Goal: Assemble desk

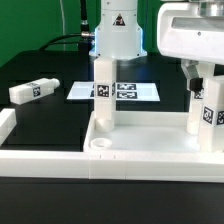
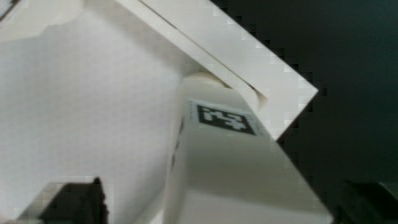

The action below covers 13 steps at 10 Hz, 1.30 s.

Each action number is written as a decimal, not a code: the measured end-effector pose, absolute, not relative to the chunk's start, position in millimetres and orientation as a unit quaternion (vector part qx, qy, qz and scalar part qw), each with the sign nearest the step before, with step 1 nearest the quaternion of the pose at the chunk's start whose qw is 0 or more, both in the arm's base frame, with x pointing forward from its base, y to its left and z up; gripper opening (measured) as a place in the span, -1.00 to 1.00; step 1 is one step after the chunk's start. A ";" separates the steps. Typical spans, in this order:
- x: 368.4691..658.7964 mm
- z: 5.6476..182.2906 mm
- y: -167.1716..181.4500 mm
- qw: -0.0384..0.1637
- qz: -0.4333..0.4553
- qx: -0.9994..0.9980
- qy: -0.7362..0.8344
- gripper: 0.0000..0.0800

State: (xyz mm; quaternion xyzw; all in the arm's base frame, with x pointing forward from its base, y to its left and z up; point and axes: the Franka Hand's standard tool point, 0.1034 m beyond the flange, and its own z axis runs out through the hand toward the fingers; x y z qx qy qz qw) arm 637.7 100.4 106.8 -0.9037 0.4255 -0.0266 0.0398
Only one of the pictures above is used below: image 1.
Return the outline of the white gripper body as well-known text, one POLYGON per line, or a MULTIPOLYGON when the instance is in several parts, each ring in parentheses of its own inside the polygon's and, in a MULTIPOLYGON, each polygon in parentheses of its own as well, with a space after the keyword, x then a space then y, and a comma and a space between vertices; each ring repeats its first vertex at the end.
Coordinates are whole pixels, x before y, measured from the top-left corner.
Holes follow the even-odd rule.
POLYGON ((157 46, 164 56, 224 64, 224 9, 200 15, 196 1, 167 2, 158 13, 157 46))

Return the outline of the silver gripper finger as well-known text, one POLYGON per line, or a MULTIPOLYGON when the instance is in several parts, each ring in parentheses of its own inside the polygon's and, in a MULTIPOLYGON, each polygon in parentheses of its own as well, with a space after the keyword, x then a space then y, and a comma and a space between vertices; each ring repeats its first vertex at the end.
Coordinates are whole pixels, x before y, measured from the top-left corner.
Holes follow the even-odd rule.
POLYGON ((199 92, 203 89, 203 79, 199 77, 197 65, 198 61, 181 60, 181 68, 187 80, 187 89, 193 92, 199 92))

